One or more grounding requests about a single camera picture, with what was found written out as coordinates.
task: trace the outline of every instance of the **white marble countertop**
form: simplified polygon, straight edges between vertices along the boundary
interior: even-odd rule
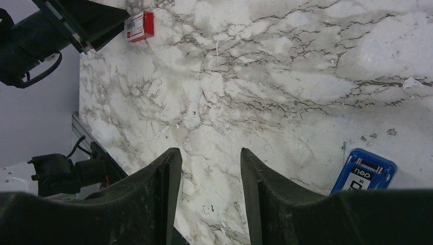
[[[353,148],[398,165],[390,188],[433,186],[432,1],[99,2],[156,35],[82,56],[81,120],[129,174],[181,149],[191,244],[249,243],[242,147],[322,194]]]

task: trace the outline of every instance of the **small red package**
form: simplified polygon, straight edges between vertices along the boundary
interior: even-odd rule
[[[125,21],[128,42],[138,42],[155,35],[153,29],[153,13],[143,11]]]

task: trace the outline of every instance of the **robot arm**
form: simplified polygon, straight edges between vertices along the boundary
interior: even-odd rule
[[[0,9],[0,81],[17,88],[27,88],[51,74],[60,65],[60,51],[69,44],[85,54],[100,50],[124,30],[130,16],[126,10],[88,0],[33,2],[40,10],[17,24]],[[53,54],[59,54],[58,60],[31,79],[30,71]]]

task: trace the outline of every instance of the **blue box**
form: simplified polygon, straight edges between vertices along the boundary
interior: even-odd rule
[[[394,162],[363,149],[353,149],[331,195],[340,190],[386,189],[397,173]]]

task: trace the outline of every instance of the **black cable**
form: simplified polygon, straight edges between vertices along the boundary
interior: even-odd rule
[[[80,146],[80,143],[81,142],[83,142],[83,140],[85,140],[86,139],[86,136],[81,136],[79,139],[78,139],[78,141],[77,141],[77,143],[75,143],[75,145],[74,145],[74,147],[72,148],[72,151],[69,153],[69,155],[67,155],[66,156],[66,158],[69,158],[69,157],[71,157],[74,153],[75,153],[75,151],[77,150],[77,148],[79,148],[80,150],[82,150],[82,151],[84,151],[85,153],[87,153],[87,154],[91,154],[90,152],[88,152],[87,150],[85,150],[84,148],[82,148],[81,146]]]
[[[41,74],[35,76],[33,79],[27,80],[25,83],[23,82],[22,84],[19,85],[19,88],[30,87],[33,84],[39,82],[40,80],[46,78],[51,73],[53,73],[54,70],[56,70],[57,67],[59,67],[60,63],[62,62],[62,53],[58,52],[58,54],[59,54],[59,57],[57,58],[56,62],[50,68],[48,68],[46,71],[42,72]]]
[[[84,148],[82,148],[81,146],[78,146],[78,149],[80,149],[82,152],[88,154],[89,156],[92,156],[92,153]]]

